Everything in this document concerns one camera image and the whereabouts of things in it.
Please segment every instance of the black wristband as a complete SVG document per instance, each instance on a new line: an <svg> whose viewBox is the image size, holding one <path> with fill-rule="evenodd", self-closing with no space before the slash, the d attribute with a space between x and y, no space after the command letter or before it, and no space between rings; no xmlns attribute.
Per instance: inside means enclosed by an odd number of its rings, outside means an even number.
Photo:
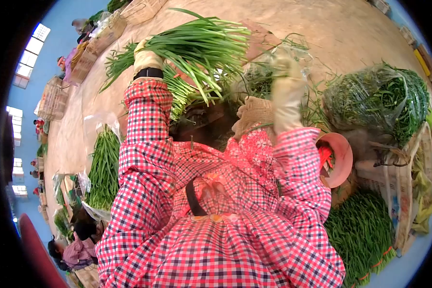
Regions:
<svg viewBox="0 0 432 288"><path fill-rule="evenodd" d="M162 78L163 79L163 71L157 68L147 67L144 69L141 69L141 71L134 76L133 80L138 79L139 77L156 77L156 78Z"/></svg>

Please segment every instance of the window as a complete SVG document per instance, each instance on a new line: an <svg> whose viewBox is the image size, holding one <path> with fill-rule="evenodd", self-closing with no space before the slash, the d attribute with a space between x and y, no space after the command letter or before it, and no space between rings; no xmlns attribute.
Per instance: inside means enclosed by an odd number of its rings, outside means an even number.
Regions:
<svg viewBox="0 0 432 288"><path fill-rule="evenodd" d="M13 175L24 175L23 160L21 158L14 158Z"/></svg>
<svg viewBox="0 0 432 288"><path fill-rule="evenodd" d="M21 109L16 109L9 106L6 107L6 111L8 111L11 116L13 116L12 124L15 146L18 147L21 145L21 126L23 124L23 111Z"/></svg>
<svg viewBox="0 0 432 288"><path fill-rule="evenodd" d="M27 189L24 185L13 185L13 191L17 197L27 197Z"/></svg>
<svg viewBox="0 0 432 288"><path fill-rule="evenodd" d="M25 89L29 83L30 75L34 70L35 61L43 47L43 42L50 33L50 29L41 23L37 26L26 49L21 56L21 60L16 68L16 75L13 85Z"/></svg>

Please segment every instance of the work glove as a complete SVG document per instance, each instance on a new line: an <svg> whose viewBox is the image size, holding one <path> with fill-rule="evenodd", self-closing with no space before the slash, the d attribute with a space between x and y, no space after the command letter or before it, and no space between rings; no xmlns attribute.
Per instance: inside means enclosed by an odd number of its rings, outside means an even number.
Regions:
<svg viewBox="0 0 432 288"><path fill-rule="evenodd" d="M152 37L147 37L138 43L134 49L134 75L138 74L144 68L152 67L162 69L163 59L152 51L140 51L144 48L145 43Z"/></svg>
<svg viewBox="0 0 432 288"><path fill-rule="evenodd" d="M274 121L271 101L247 96L245 104L238 109L237 116L240 120L232 126L232 131L235 132L234 139L237 141L240 140L243 134L246 134L253 128L254 124L260 123L267 124L263 129L266 131L272 145L276 144L276 135L273 127L272 125L268 125Z"/></svg>
<svg viewBox="0 0 432 288"><path fill-rule="evenodd" d="M279 135L303 126L300 106L307 82L298 62L284 49L276 52L273 66L276 69L272 83L274 131Z"/></svg>

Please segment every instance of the black strap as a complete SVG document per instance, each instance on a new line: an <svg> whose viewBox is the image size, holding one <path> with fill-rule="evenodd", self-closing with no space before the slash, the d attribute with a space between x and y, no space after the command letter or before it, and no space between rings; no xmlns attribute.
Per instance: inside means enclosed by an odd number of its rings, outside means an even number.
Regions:
<svg viewBox="0 0 432 288"><path fill-rule="evenodd" d="M190 210L194 214L194 216L206 216L208 215L205 210L203 210L202 206L198 203L197 196L195 195L195 190L193 187L193 181L196 179L194 177L189 183L186 185L186 196L187 201L189 202Z"/></svg>
<svg viewBox="0 0 432 288"><path fill-rule="evenodd" d="M133 80L136 80L139 77L156 77L163 79L163 71L157 68L147 67L141 69L141 71L139 71L138 74L134 76Z"/></svg>

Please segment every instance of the red chair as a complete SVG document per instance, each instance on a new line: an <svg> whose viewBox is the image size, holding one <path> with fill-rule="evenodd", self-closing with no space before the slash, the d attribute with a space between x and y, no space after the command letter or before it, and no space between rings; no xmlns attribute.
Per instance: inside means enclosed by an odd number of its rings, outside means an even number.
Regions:
<svg viewBox="0 0 432 288"><path fill-rule="evenodd" d="M58 268L54 265L29 216L25 213L19 217L19 230L23 248L41 281L47 287L68 288L69 285L59 274Z"/></svg>

